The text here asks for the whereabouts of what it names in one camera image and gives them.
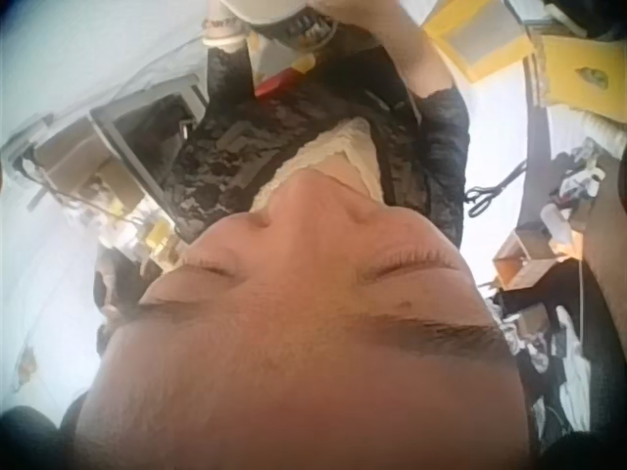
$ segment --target black scissors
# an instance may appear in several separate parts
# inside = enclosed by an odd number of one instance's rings
[[[516,169],[509,174],[509,176],[503,180],[501,184],[495,186],[493,188],[480,188],[475,187],[470,189],[466,193],[466,202],[468,204],[472,204],[472,208],[468,211],[468,216],[470,218],[476,218],[485,212],[490,206],[492,206],[492,201],[498,198],[501,193],[505,191],[507,186],[513,183],[516,179],[520,177],[521,174],[524,174],[527,171],[527,161],[525,160]]]

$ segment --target black sleeve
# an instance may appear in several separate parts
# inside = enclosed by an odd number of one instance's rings
[[[232,108],[255,98],[253,70],[248,47],[233,53],[211,48],[207,53],[208,111]]]
[[[414,97],[421,117],[421,163],[428,178],[430,218],[457,245],[463,232],[463,202],[470,136],[466,104],[456,88],[426,99]]]

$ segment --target white object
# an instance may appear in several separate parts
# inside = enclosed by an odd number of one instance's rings
[[[246,28],[220,0],[209,0],[203,44],[230,52],[246,40]]]
[[[235,15],[249,24],[275,24],[307,7],[305,0],[222,0]]]
[[[590,374],[591,366],[583,355],[583,348],[570,315],[563,306],[556,309],[559,324],[566,330],[566,358],[564,372],[566,382],[559,388],[559,401],[564,414],[575,431],[590,431]],[[552,353],[555,355],[555,337]]]
[[[286,162],[274,178],[259,192],[251,211],[265,207],[276,189],[299,169],[320,165],[337,154],[344,154],[348,163],[358,172],[370,197],[383,202],[381,173],[376,158],[376,147],[370,136],[370,124],[362,117],[341,122],[335,129],[320,134],[303,147],[296,157]]]
[[[564,218],[555,204],[544,206],[540,218],[545,223],[551,236],[562,245],[572,245],[572,230],[568,220]]]
[[[569,199],[577,199],[587,194],[591,198],[599,195],[601,182],[605,179],[605,172],[600,168],[587,169],[573,174],[564,180],[559,188],[559,196]]]

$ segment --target red object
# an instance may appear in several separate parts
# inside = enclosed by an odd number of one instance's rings
[[[292,68],[286,69],[272,78],[262,82],[255,90],[255,96],[257,98],[267,98],[282,89],[294,85],[301,78],[303,78],[303,76],[304,75],[297,70]]]

